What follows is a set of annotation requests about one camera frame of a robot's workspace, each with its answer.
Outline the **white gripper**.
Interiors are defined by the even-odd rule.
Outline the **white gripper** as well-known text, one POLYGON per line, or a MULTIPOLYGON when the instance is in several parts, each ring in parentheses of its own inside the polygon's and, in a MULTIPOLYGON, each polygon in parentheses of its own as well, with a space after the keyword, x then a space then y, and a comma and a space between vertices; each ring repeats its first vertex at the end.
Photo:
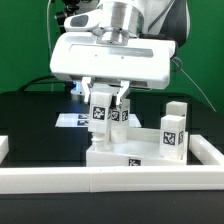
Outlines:
POLYGON ((152 89, 165 89, 170 81, 173 40, 129 39, 126 46, 99 44, 90 32, 67 32, 55 45, 50 69, 60 80, 82 78, 84 102, 89 102, 93 80, 122 80, 115 105, 130 93, 130 82, 152 89))

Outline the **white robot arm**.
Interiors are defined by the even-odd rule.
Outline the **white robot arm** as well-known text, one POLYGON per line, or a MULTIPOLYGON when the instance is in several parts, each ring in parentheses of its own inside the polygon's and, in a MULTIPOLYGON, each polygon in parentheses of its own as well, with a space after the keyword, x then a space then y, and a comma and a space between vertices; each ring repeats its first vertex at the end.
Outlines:
POLYGON ((54 47, 52 73, 81 81, 86 101, 96 84, 118 86, 120 105, 131 88, 164 89, 170 61, 187 40, 187 0, 99 0, 96 7, 64 21, 54 47))

